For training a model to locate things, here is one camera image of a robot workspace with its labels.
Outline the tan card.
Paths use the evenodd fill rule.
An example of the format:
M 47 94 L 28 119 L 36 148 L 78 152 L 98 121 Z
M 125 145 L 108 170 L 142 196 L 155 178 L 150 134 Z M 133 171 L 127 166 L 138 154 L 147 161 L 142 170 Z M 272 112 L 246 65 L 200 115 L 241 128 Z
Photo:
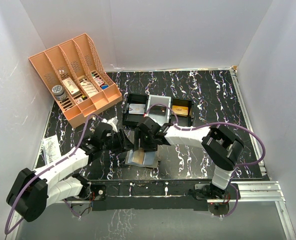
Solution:
M 142 148 L 133 152 L 133 160 L 135 164 L 142 165 L 144 161 L 145 152 Z

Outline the grey leather card holder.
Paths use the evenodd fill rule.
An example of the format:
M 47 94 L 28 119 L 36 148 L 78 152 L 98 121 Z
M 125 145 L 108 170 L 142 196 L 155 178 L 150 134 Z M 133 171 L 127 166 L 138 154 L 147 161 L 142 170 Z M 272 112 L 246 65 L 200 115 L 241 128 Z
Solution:
M 126 156 L 126 164 L 130 166 L 157 168 L 160 158 L 156 151 L 144 152 L 142 148 L 136 151 L 130 150 Z

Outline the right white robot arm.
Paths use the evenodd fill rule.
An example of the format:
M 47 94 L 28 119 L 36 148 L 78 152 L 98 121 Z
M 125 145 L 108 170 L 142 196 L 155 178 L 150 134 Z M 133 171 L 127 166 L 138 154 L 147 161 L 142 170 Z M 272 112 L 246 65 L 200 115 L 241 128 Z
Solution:
M 189 145 L 206 151 L 215 164 L 213 178 L 210 184 L 192 192 L 209 199 L 222 199 L 228 194 L 230 178 L 244 149 L 243 141 L 223 124 L 182 127 L 178 123 L 160 125 L 143 117 L 135 128 L 132 154 L 155 152 L 161 145 Z

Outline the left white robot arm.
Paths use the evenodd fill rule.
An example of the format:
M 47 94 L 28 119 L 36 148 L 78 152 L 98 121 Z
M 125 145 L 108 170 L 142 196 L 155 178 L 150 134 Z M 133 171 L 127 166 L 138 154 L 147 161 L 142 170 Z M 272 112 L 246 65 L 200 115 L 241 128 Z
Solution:
M 23 219 L 32 222 L 57 201 L 76 196 L 84 200 L 90 196 L 91 187 L 75 171 L 89 165 L 103 151 L 119 154 L 133 148 L 123 129 L 117 129 L 112 120 L 104 120 L 61 159 L 35 170 L 21 170 L 6 202 Z

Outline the black left card tray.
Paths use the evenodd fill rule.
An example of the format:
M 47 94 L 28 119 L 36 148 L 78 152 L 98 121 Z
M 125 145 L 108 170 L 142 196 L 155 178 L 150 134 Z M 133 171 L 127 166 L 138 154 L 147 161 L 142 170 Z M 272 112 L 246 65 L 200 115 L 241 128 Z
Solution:
M 136 127 L 147 109 L 147 101 L 148 96 L 146 94 L 127 94 L 122 110 L 122 125 L 130 128 Z

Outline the black card tray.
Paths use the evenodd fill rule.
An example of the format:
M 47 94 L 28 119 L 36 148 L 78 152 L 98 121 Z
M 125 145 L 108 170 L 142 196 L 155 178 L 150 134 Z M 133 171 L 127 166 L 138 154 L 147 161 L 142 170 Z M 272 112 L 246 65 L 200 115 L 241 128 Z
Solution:
M 148 96 L 146 94 L 127 94 L 122 110 L 122 125 L 130 128 L 136 127 L 147 109 L 147 101 Z
M 178 118 L 178 124 L 182 127 L 191 127 L 193 125 L 194 103 L 190 99 L 173 98 L 172 110 L 175 112 Z

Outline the gold credit card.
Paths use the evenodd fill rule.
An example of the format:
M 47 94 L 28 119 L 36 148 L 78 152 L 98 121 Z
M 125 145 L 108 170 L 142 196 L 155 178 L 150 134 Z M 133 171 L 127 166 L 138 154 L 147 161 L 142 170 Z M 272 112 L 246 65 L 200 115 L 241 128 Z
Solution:
M 173 105 L 172 110 L 178 116 L 187 117 L 189 115 L 189 107 L 187 106 Z

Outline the black right card tray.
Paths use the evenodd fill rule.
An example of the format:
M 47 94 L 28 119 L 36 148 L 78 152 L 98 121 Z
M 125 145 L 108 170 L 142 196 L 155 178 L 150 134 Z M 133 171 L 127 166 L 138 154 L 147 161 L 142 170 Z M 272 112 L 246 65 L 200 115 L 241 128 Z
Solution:
M 194 103 L 190 99 L 173 98 L 172 110 L 175 112 L 178 118 L 178 124 L 182 127 L 191 127 L 193 125 Z

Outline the white label card stack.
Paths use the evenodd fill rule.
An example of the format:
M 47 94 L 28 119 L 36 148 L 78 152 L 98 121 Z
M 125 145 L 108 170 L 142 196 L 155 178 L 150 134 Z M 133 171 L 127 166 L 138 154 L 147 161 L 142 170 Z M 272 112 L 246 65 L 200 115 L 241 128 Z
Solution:
M 84 92 L 91 98 L 99 93 L 96 87 L 86 78 L 79 79 L 79 83 Z

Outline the blue small object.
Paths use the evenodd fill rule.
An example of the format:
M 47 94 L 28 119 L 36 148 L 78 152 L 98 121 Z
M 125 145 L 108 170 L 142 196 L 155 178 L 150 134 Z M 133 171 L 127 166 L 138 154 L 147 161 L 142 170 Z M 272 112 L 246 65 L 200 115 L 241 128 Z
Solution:
M 103 85 L 101 85 L 101 89 L 102 89 L 102 90 L 105 90 L 105 89 L 107 89 L 108 87 L 109 87 L 108 84 L 103 84 Z

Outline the small colourful packet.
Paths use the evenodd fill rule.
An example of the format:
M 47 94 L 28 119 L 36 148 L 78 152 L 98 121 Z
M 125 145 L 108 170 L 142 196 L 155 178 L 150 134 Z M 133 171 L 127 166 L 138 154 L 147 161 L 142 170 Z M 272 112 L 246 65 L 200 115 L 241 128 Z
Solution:
M 94 82 L 99 87 L 101 87 L 102 85 L 105 85 L 105 82 L 103 81 L 103 79 L 100 77 L 100 75 L 96 71 L 91 72 L 91 75 L 92 75 Z

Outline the white red box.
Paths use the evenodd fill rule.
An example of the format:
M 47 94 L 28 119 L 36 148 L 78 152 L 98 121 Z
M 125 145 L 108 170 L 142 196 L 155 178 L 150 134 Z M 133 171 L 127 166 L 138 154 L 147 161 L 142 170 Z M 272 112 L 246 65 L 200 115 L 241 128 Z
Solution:
M 80 93 L 79 88 L 70 77 L 62 80 L 62 82 L 64 86 L 67 88 L 67 90 L 69 91 L 69 93 L 71 94 L 71 96 L 76 96 Z

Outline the white patterned paper sheet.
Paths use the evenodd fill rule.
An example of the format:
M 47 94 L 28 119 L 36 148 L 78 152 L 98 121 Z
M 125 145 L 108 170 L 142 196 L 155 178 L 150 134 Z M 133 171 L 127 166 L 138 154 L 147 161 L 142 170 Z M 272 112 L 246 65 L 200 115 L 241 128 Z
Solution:
M 45 162 L 52 163 L 61 158 L 61 151 L 59 146 L 58 137 L 56 135 L 43 139 L 43 152 Z

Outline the round patterned tin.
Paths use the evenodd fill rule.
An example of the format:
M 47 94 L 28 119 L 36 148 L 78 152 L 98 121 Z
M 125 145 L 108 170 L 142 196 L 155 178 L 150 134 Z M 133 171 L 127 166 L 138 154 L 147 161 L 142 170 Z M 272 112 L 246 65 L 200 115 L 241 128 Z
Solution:
M 59 84 L 52 87 L 52 93 L 58 101 L 63 101 L 67 97 L 64 88 Z

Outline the orange plastic file organizer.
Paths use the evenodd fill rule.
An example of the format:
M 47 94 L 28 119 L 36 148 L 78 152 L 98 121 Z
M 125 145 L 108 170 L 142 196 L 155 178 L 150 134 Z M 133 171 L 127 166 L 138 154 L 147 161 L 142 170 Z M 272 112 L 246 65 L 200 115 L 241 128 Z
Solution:
M 55 102 L 73 128 L 83 124 L 90 114 L 99 114 L 122 100 L 119 88 L 105 72 L 95 44 L 86 33 L 35 54 L 29 60 L 49 91 L 55 85 L 64 88 L 67 98 L 55 99 Z M 94 71 L 109 85 L 107 89 L 102 90 L 94 82 L 91 75 Z M 78 95 L 71 96 L 62 82 L 66 78 L 71 78 L 77 85 Z M 81 88 L 81 78 L 89 80 L 99 93 L 89 97 Z

